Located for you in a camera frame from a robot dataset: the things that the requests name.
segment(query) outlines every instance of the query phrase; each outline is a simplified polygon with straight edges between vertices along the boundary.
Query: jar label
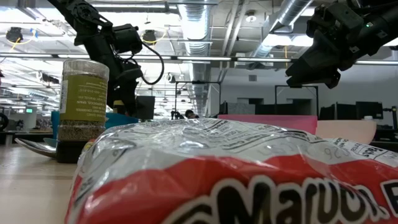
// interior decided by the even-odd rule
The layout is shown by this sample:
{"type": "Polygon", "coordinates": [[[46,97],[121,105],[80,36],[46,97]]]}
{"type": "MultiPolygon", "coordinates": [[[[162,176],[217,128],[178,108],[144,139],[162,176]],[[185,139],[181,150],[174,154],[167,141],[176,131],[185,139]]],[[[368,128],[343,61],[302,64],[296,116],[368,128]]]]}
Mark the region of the jar label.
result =
{"type": "Polygon", "coordinates": [[[60,120],[104,121],[106,80],[86,75],[71,75],[62,82],[60,120]]]}

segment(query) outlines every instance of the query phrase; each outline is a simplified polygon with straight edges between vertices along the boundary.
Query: desk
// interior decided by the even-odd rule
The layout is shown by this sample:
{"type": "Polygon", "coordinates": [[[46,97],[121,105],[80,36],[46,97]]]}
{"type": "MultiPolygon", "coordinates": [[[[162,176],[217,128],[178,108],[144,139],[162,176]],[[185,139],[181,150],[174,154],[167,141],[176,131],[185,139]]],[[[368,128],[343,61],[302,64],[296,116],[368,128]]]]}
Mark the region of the desk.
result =
{"type": "Polygon", "coordinates": [[[16,144],[0,146],[1,223],[63,223],[75,169],[16,144]]]}

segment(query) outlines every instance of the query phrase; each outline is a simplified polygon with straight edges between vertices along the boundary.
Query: pink board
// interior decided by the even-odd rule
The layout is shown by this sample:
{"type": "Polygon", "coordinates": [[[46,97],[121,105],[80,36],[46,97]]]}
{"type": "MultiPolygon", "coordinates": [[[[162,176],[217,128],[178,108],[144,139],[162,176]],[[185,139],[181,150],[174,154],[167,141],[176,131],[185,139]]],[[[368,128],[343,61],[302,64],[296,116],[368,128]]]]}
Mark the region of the pink board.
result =
{"type": "Polygon", "coordinates": [[[318,118],[316,116],[298,115],[251,115],[251,114],[221,114],[219,119],[232,121],[243,121],[250,123],[269,124],[283,128],[303,130],[315,134],[317,130],[318,118]]]}

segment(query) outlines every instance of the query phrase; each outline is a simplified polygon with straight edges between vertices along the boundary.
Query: ceiling pipe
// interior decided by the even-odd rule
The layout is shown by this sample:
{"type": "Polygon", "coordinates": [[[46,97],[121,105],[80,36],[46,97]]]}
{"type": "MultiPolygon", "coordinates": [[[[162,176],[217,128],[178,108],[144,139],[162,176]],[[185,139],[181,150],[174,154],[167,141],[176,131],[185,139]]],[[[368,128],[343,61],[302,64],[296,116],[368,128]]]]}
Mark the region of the ceiling pipe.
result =
{"type": "Polygon", "coordinates": [[[224,56],[226,53],[225,50],[228,45],[229,37],[231,35],[232,26],[234,25],[236,13],[238,12],[238,6],[239,6],[239,0],[234,0],[234,4],[233,4],[232,10],[231,10],[231,17],[229,19],[228,26],[225,31],[225,38],[224,38],[224,42],[223,42],[223,48],[221,49],[221,56],[224,56]]]}
{"type": "MultiPolygon", "coordinates": [[[[246,14],[247,5],[249,3],[250,3],[250,0],[244,0],[244,2],[242,4],[241,13],[239,15],[238,21],[236,21],[236,25],[235,25],[235,28],[234,28],[234,33],[233,33],[232,38],[231,38],[231,43],[229,43],[228,51],[226,53],[226,56],[231,56],[231,54],[232,54],[232,50],[234,48],[236,38],[238,37],[239,30],[241,28],[241,24],[242,24],[243,18],[245,17],[245,14],[246,14]]],[[[229,62],[227,62],[226,68],[223,68],[223,69],[220,70],[220,74],[218,75],[218,80],[220,80],[220,76],[222,76],[222,78],[220,80],[221,83],[224,81],[224,78],[225,78],[228,70],[229,70],[229,62]]]]}
{"type": "MultiPolygon", "coordinates": [[[[267,16],[263,25],[262,43],[251,54],[251,57],[266,57],[273,46],[267,44],[266,39],[269,33],[281,30],[283,27],[293,26],[294,22],[300,17],[301,13],[313,2],[313,0],[284,0],[280,10],[271,16],[267,16]]],[[[257,68],[258,63],[251,63],[247,69],[257,68]]]]}
{"type": "MultiPolygon", "coordinates": [[[[210,6],[195,4],[179,4],[178,9],[182,18],[182,31],[184,39],[207,40],[209,33],[210,6]]],[[[189,56],[209,55],[210,45],[206,42],[187,42],[185,48],[189,56]]],[[[204,63],[191,63],[189,65],[191,80],[207,81],[210,79],[210,65],[204,63]]],[[[194,87],[192,95],[195,96],[197,111],[203,114],[202,109],[206,102],[202,94],[194,87]]]]}
{"type": "Polygon", "coordinates": [[[164,4],[115,4],[101,3],[93,4],[98,12],[147,12],[147,13],[164,13],[179,14],[176,6],[169,6],[167,2],[164,4]]]}

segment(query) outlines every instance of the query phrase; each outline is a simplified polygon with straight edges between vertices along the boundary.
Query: person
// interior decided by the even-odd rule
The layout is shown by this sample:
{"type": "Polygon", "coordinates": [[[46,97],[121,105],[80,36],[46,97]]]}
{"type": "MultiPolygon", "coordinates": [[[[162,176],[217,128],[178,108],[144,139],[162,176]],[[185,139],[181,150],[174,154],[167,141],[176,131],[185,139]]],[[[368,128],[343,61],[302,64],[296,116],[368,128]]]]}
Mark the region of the person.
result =
{"type": "Polygon", "coordinates": [[[185,117],[187,117],[188,119],[199,118],[199,116],[196,115],[192,110],[186,110],[185,117]]]}

